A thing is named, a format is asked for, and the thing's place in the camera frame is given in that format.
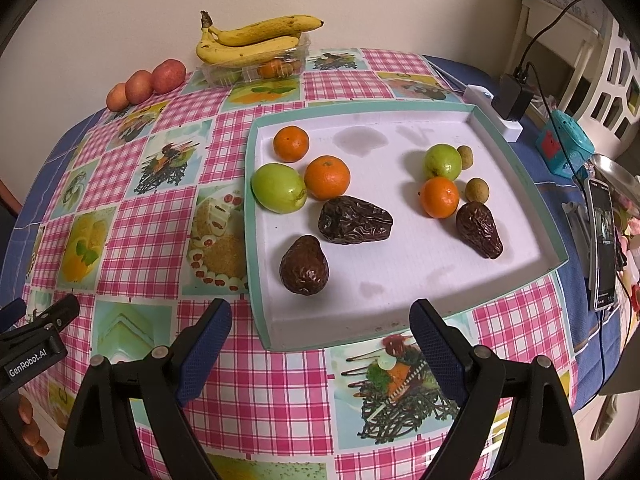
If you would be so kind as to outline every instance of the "teal box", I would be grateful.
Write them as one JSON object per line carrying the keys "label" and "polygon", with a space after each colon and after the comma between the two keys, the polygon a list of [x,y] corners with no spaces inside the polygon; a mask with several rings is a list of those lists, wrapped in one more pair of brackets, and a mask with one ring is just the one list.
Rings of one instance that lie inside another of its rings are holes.
{"label": "teal box", "polygon": [[[590,156],[595,153],[593,143],[571,116],[568,116],[560,110],[552,111],[551,116],[556,123],[560,141],[569,156],[571,165],[577,172],[582,165],[589,160]],[[545,159],[546,165],[551,173],[566,178],[574,176],[562,152],[562,147],[556,137],[551,119],[549,119],[545,127],[542,128],[538,140],[536,140],[536,148],[540,152],[540,155],[542,155],[542,158]]]}

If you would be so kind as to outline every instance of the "screw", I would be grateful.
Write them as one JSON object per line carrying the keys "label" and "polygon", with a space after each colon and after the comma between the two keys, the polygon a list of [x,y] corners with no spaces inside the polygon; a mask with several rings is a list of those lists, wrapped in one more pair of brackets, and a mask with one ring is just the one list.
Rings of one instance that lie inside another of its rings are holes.
{"label": "screw", "polygon": [[155,359],[163,359],[169,355],[169,349],[166,346],[156,346],[151,351],[151,357]]}
{"label": "screw", "polygon": [[481,359],[488,359],[491,357],[491,350],[484,345],[476,345],[474,346],[474,354]]}
{"label": "screw", "polygon": [[91,359],[89,359],[89,364],[91,366],[100,366],[104,361],[104,355],[96,354]]}
{"label": "screw", "polygon": [[538,357],[536,357],[536,362],[543,368],[549,368],[551,366],[551,359],[549,359],[546,355],[539,355]]}

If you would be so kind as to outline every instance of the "banana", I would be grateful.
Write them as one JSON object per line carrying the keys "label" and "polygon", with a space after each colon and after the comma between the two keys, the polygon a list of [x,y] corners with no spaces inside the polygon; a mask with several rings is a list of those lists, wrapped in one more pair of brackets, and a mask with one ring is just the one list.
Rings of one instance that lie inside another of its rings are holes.
{"label": "banana", "polygon": [[209,30],[211,18],[203,10],[202,38],[196,46],[196,55],[205,63],[225,63],[227,66],[241,67],[262,63],[273,59],[274,52],[280,52],[298,45],[298,38],[283,36],[261,41],[249,46],[225,46],[218,43]]}
{"label": "banana", "polygon": [[322,27],[324,22],[306,14],[294,14],[273,18],[264,22],[253,23],[236,30],[217,30],[213,24],[209,30],[218,37],[218,43],[226,46],[245,46],[279,36],[300,37],[301,32],[308,32]]}

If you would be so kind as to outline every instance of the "smartphone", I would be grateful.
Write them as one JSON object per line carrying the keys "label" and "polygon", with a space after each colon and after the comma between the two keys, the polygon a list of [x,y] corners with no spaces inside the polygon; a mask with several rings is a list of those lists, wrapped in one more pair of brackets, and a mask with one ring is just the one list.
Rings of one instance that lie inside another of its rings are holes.
{"label": "smartphone", "polygon": [[591,227],[590,307],[602,310],[616,297],[616,229],[609,186],[595,178],[584,181]]}

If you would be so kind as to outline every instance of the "hand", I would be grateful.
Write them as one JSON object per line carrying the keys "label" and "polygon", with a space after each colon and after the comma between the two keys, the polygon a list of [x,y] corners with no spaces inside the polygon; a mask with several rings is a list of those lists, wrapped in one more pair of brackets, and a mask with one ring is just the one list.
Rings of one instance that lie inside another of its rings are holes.
{"label": "hand", "polygon": [[27,446],[33,447],[33,452],[37,456],[47,456],[49,454],[49,445],[40,436],[40,428],[36,421],[33,420],[33,406],[29,402],[29,399],[23,395],[20,396],[20,400],[18,401],[18,413],[24,422],[22,439]]}

